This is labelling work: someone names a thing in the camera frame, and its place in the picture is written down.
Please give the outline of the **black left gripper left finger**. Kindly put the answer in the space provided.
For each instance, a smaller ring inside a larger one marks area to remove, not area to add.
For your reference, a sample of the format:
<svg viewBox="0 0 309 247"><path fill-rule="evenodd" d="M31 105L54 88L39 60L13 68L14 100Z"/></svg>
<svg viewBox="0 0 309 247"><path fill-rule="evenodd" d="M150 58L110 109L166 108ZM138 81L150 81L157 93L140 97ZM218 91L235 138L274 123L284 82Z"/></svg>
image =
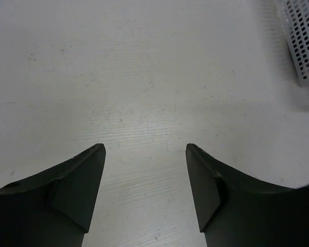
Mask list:
<svg viewBox="0 0 309 247"><path fill-rule="evenodd" d="M90 230L106 150L75 157L0 188L0 246L81 246Z"/></svg>

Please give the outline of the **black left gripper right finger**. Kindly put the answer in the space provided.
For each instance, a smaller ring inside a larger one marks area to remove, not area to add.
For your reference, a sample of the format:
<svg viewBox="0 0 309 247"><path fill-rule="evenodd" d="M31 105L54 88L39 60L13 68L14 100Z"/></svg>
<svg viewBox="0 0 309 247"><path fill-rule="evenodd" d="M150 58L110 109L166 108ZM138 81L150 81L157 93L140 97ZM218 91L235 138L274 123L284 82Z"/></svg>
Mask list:
<svg viewBox="0 0 309 247"><path fill-rule="evenodd" d="M309 246L309 184L288 188L256 179L195 144L186 163L207 246Z"/></svg>

